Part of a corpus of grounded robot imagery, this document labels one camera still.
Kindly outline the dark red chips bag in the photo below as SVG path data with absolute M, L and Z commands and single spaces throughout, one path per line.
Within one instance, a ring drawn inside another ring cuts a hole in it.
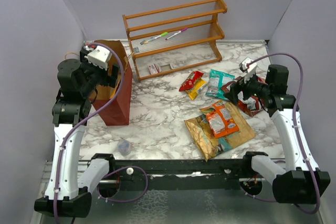
M 242 77 L 239 76 L 237 78 L 235 78 L 233 81 L 229 81 L 227 84 L 223 85 L 221 87 L 221 90 L 224 93 L 227 93 L 230 91 L 230 86 L 234 83 L 234 82 L 238 82 Z M 254 116 L 256 114 L 258 114 L 259 112 L 261 112 L 262 110 L 265 110 L 263 101 L 259 98 L 257 98 L 254 95 L 251 95 L 248 99 L 244 100 L 244 94 L 241 91 L 238 95 L 238 103 L 237 106 L 247 115 L 249 116 Z

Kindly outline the brown and red paper bag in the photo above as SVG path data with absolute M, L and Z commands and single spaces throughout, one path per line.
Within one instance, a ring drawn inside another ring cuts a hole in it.
M 122 86 L 118 85 L 115 88 L 98 86 L 98 92 L 93 92 L 89 97 L 89 100 L 93 102 L 92 107 L 95 110 L 98 110 L 109 102 L 114 97 L 115 93 L 121 89 L 117 98 L 114 99 L 107 108 L 99 112 L 99 116 L 107 126 L 128 125 L 133 74 L 129 65 L 127 53 L 119 40 L 97 40 L 96 42 L 110 47 L 120 57 L 124 67 L 124 82 Z

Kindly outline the gold brown chips bag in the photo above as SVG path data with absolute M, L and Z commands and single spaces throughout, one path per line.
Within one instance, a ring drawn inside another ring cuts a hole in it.
M 223 100 L 201 108 L 201 115 L 184 123 L 207 161 L 256 137 L 237 106 Z

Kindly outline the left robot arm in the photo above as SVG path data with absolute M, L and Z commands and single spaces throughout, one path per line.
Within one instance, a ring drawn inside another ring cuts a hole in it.
M 52 108 L 55 148 L 51 174 L 44 196 L 34 210 L 55 218 L 85 218 L 90 211 L 92 194 L 104 179 L 115 175 L 112 154 L 96 154 L 88 167 L 78 174 L 79 152 L 90 114 L 90 95 L 99 85 L 121 88 L 124 77 L 121 59 L 108 46 L 93 42 L 79 59 L 65 59 L 58 65 L 60 89 Z

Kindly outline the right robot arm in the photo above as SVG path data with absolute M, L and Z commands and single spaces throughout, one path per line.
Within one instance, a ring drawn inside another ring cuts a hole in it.
M 242 63 L 243 76 L 231 85 L 225 97 L 237 104 L 243 100 L 259 98 L 267 109 L 280 136 L 286 167 L 282 168 L 264 152 L 247 152 L 241 171 L 246 177 L 262 176 L 272 185 L 275 201 L 285 204 L 317 205 L 330 184 L 328 172 L 320 170 L 313 159 L 300 125 L 296 98 L 287 94 L 288 68 L 269 65 L 264 83 L 258 80 L 255 63 Z

